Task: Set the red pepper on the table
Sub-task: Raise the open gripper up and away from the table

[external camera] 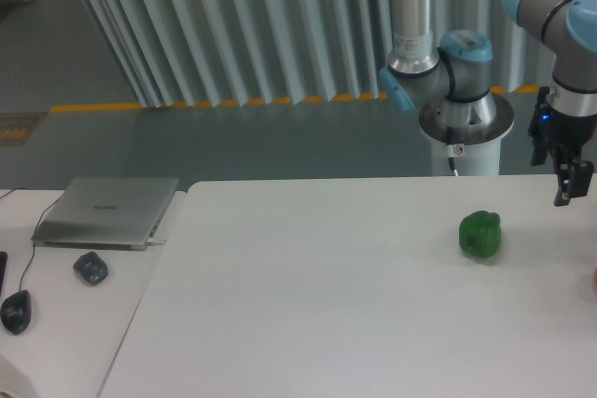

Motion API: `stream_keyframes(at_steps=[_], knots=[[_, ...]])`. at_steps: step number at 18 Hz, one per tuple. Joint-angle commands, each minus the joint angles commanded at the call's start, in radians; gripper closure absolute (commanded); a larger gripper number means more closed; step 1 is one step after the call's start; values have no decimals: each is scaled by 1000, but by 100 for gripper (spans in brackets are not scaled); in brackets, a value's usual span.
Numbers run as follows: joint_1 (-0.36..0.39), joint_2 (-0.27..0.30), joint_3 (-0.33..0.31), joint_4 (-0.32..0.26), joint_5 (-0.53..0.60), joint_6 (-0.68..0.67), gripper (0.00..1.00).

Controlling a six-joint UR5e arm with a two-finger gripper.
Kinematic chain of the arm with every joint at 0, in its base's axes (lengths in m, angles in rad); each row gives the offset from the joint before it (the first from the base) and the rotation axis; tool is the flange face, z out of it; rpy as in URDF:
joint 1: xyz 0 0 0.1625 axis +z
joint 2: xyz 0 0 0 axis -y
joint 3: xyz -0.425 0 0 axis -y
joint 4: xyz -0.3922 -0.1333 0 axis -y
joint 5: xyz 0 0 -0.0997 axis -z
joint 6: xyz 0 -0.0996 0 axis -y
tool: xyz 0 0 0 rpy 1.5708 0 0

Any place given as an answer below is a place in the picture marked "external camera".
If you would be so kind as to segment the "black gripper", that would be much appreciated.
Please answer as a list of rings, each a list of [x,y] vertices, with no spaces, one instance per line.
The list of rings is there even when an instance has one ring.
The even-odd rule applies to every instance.
[[[594,135],[596,116],[566,115],[548,102],[554,95],[553,88],[539,88],[528,129],[533,146],[531,165],[544,165],[551,155],[558,183],[554,205],[567,206],[589,193],[590,162],[582,159],[582,147]]]

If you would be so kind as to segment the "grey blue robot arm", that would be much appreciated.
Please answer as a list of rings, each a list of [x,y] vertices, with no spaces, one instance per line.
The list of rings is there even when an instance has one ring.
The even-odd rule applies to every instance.
[[[399,110],[418,109],[437,175],[496,175],[512,105],[490,88],[493,48],[477,31],[435,40],[432,0],[390,0],[393,46],[379,72]],[[596,0],[502,0],[506,14],[555,57],[528,133],[531,162],[551,160],[555,204],[588,194],[594,166],[582,155],[596,131]]]

